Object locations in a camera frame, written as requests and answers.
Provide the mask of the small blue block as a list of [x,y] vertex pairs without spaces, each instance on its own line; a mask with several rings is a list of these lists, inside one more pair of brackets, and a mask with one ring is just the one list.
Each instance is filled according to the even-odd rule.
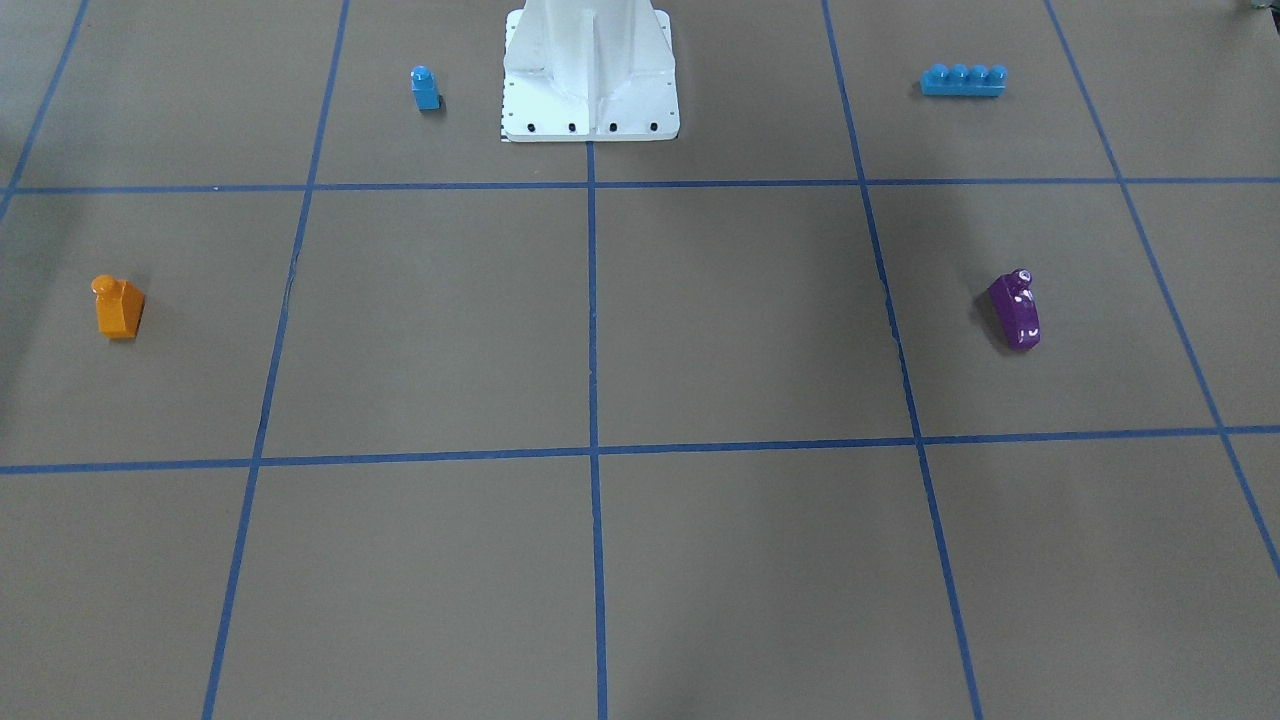
[[436,77],[429,67],[416,65],[411,69],[410,92],[419,111],[435,111],[442,106]]

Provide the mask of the orange trapezoid block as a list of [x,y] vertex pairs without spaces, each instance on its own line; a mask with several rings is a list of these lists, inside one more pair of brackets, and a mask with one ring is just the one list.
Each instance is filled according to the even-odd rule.
[[99,332],[109,340],[133,340],[140,331],[145,293],[132,282],[114,275],[91,281]]

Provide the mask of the long blue four-stud brick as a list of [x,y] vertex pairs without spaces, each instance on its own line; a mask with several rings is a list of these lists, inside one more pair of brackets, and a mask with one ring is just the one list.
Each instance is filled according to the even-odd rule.
[[1002,65],[937,63],[922,73],[919,86],[924,96],[932,97],[1000,97],[1007,79],[1009,69]]

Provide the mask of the purple trapezoid block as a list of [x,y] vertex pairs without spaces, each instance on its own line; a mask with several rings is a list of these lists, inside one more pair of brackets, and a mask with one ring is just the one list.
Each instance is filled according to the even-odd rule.
[[993,279],[987,290],[1007,346],[1028,351],[1041,341],[1041,319],[1032,288],[1033,274],[1018,268]]

